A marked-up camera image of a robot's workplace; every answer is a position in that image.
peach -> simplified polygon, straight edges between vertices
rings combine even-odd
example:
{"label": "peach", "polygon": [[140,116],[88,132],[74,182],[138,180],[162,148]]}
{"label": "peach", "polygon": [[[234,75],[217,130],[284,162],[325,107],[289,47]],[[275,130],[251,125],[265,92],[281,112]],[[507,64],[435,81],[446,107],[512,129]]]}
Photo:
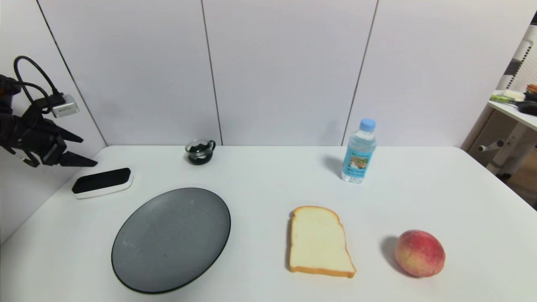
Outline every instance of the peach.
{"label": "peach", "polygon": [[399,236],[395,260],[413,276],[431,277],[444,268],[446,253],[433,235],[413,229]]}

white table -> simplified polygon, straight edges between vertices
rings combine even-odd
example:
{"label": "white table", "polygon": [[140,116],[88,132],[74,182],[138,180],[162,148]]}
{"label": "white table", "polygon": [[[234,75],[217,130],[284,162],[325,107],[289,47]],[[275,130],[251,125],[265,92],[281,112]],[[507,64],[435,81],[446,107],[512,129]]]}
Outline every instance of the white table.
{"label": "white table", "polygon": [[[487,165],[487,169],[493,174],[498,174],[504,168],[504,163],[507,159],[513,156],[515,149],[518,149],[519,160],[515,164],[512,164],[509,169],[510,174],[512,174],[518,170],[524,159],[530,154],[535,145],[537,145],[537,133],[535,133],[537,131],[537,117],[522,113],[516,107],[507,104],[489,101],[489,106],[515,119],[517,125],[509,134],[509,137],[505,139],[504,147],[496,153],[492,161]],[[528,129],[534,132],[532,135],[526,135],[526,141],[521,143],[520,140]]]}
{"label": "white table", "polygon": [[530,129],[537,131],[537,117],[536,116],[522,113],[518,111],[518,109],[514,106],[501,104],[498,102],[489,101],[489,106],[517,120],[519,123],[526,125]]}
{"label": "white table", "polygon": [[[130,167],[126,191],[86,200],[75,176],[1,251],[2,302],[155,301],[535,301],[537,213],[456,148],[379,147],[366,180],[338,177],[344,147],[217,147],[192,166],[182,147],[113,146],[81,174]],[[147,295],[124,287],[110,252],[124,221],[161,193],[209,189],[231,212],[214,265],[179,290]],[[337,212],[358,272],[353,279],[286,269],[289,214],[319,205]],[[444,270],[402,274],[395,238],[422,229],[444,245]]]}

round plate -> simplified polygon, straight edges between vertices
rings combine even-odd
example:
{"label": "round plate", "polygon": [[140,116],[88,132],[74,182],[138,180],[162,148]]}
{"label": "round plate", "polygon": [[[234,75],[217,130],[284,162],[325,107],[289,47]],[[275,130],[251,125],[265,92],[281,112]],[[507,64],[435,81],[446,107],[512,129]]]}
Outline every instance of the round plate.
{"label": "round plate", "polygon": [[135,291],[178,289],[211,267],[230,228],[228,207],[215,193],[197,188],[164,193],[125,221],[112,247],[112,268]]}

slice of bread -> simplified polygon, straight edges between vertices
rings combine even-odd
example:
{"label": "slice of bread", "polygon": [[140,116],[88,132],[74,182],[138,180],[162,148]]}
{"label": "slice of bread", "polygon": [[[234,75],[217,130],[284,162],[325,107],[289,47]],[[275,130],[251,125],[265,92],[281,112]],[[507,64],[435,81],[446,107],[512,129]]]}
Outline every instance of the slice of bread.
{"label": "slice of bread", "polygon": [[337,214],[317,206],[293,211],[289,266],[292,272],[354,277],[356,269]]}

green object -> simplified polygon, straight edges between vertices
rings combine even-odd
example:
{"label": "green object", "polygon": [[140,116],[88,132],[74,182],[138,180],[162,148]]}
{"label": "green object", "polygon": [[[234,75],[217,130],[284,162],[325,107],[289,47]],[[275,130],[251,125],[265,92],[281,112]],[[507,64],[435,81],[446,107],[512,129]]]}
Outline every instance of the green object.
{"label": "green object", "polygon": [[490,97],[490,100],[494,101],[494,102],[506,103],[506,104],[513,104],[514,102],[516,102],[516,100],[514,100],[514,98],[506,97],[506,96],[502,96],[502,95],[492,95]]}

